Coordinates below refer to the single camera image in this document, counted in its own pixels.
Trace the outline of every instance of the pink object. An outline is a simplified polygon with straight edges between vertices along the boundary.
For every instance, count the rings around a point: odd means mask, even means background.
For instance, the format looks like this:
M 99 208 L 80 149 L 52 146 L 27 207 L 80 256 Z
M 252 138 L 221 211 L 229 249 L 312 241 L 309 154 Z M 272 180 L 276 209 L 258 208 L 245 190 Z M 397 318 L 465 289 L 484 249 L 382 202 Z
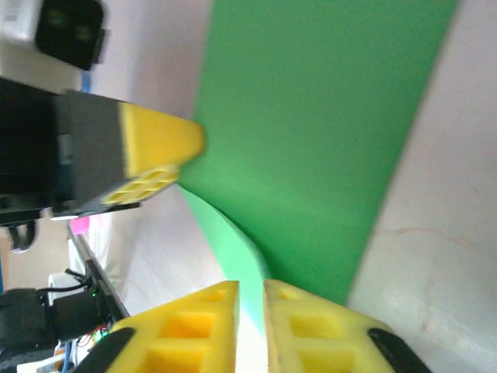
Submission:
M 88 231 L 90 227 L 90 217 L 76 218 L 71 220 L 71 229 L 75 235 L 81 235 Z

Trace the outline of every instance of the camera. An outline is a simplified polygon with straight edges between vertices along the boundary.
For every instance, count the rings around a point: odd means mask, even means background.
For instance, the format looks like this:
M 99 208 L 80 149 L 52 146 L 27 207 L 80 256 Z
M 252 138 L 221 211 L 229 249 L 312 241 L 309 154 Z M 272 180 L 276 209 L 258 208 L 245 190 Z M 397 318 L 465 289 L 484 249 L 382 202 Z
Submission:
M 103 48 L 105 13 L 98 0 L 7 0 L 2 33 L 11 44 L 88 71 Z

